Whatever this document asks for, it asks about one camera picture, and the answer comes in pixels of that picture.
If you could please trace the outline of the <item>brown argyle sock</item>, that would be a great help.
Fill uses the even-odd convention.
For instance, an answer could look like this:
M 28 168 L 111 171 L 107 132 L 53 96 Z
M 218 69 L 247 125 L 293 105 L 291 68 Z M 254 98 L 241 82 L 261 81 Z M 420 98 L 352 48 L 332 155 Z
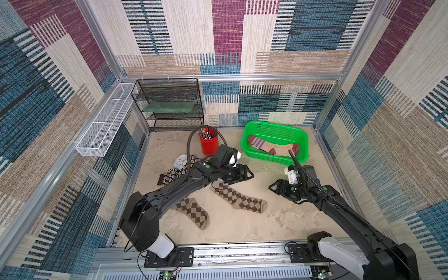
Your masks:
M 225 183 L 219 183 L 218 187 L 211 184 L 210 189 L 236 210 L 262 214 L 268 207 L 268 203 L 265 200 L 246 196 Z
M 208 225 L 208 212 L 204 210 L 195 198 L 185 198 L 172 207 L 173 210 L 187 216 L 200 230 L 205 230 Z

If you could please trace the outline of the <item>brown daisy pattern sock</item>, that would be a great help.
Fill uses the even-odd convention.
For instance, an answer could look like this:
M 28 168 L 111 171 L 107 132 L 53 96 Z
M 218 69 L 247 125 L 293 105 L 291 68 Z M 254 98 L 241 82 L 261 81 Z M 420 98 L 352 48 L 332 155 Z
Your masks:
M 194 155 L 191 155 L 190 158 L 190 168 L 193 168 L 194 164 L 196 163 L 197 159 Z

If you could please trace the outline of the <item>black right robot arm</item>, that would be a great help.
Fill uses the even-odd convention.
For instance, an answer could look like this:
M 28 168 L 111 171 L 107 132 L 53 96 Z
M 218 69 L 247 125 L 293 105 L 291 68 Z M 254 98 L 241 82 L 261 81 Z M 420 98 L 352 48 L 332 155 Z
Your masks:
M 325 232 L 309 236 L 308 256 L 325 258 L 342 265 L 360 280 L 417 280 L 420 277 L 417 256 L 407 244 L 398 244 L 382 234 L 351 208 L 335 188 L 321 185 L 312 166 L 296 159 L 285 169 L 288 179 L 269 186 L 273 193 L 300 205 L 313 204 L 340 228 L 359 250 L 341 245 Z

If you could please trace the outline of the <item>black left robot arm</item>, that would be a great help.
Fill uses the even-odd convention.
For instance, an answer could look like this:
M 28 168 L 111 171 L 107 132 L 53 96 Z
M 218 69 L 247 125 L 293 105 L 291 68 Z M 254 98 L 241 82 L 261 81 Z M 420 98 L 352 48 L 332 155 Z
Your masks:
M 191 164 L 191 140 L 202 128 L 212 129 L 223 144 L 213 155 Z M 138 252 L 148 250 L 161 259 L 176 258 L 176 244 L 159 229 L 159 220 L 167 210 L 219 179 L 235 184 L 254 177 L 247 165 L 238 163 L 238 150 L 229 147 L 224 136 L 214 127 L 203 125 L 194 128 L 187 140 L 186 154 L 187 170 L 184 175 L 153 192 L 142 195 L 137 191 L 127 201 L 119 228 Z

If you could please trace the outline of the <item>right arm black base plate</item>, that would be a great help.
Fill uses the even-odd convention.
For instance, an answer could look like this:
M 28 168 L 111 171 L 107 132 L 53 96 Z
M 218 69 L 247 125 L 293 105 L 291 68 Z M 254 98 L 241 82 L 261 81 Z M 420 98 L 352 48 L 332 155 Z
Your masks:
M 312 255 L 307 251 L 305 244 L 295 242 L 288 242 L 284 246 L 285 252 L 289 255 L 290 262 L 298 263 L 329 263 L 332 260 L 323 257 L 322 255 Z

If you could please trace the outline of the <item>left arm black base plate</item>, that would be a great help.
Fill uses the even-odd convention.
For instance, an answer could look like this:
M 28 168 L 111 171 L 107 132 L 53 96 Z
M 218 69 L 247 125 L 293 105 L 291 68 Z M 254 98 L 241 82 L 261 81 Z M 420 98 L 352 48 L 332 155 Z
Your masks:
M 192 267 L 193 258 L 193 247 L 175 247 L 164 259 L 153 252 L 149 252 L 143 266 L 145 268 Z

